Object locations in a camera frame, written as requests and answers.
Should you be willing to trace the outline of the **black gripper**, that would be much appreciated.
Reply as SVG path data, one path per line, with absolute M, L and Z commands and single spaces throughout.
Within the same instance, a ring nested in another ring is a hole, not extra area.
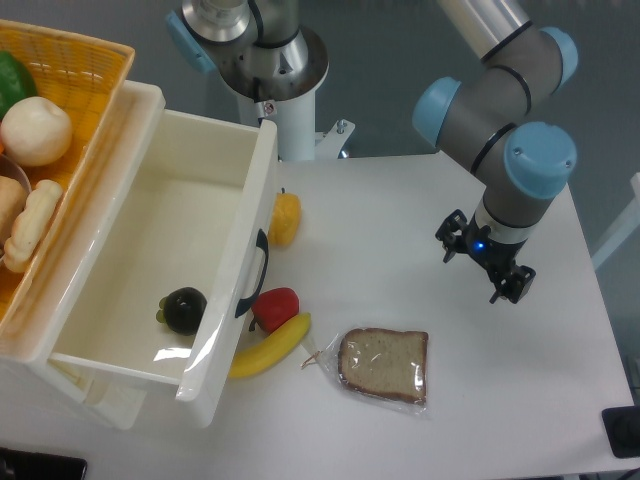
M 457 209 L 443 220 L 435 238 L 444 249 L 444 263 L 456 254 L 468 254 L 487 272 L 494 285 L 491 304 L 498 299 L 517 304 L 536 277 L 534 269 L 515 264 L 523 246 L 519 232 L 499 223 L 485 209 L 477 209 L 469 223 Z

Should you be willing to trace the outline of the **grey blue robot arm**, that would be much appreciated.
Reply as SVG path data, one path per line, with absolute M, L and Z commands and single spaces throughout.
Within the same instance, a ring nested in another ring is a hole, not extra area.
M 564 189 L 577 149 L 561 128 L 528 114 L 574 74 L 573 40 L 538 28 L 515 1 L 445 1 L 452 24 L 484 72 L 472 85 L 443 77 L 420 96 L 415 130 L 484 184 L 471 217 L 455 211 L 437 230 L 447 257 L 465 254 L 488 275 L 494 298 L 519 301 L 535 272 L 517 254 Z M 315 94 L 329 60 L 324 42 L 303 26 L 295 1 L 184 1 L 166 25 L 196 70 L 218 72 L 236 97 L 240 119 L 278 129 L 282 160 L 331 152 L 315 130 Z

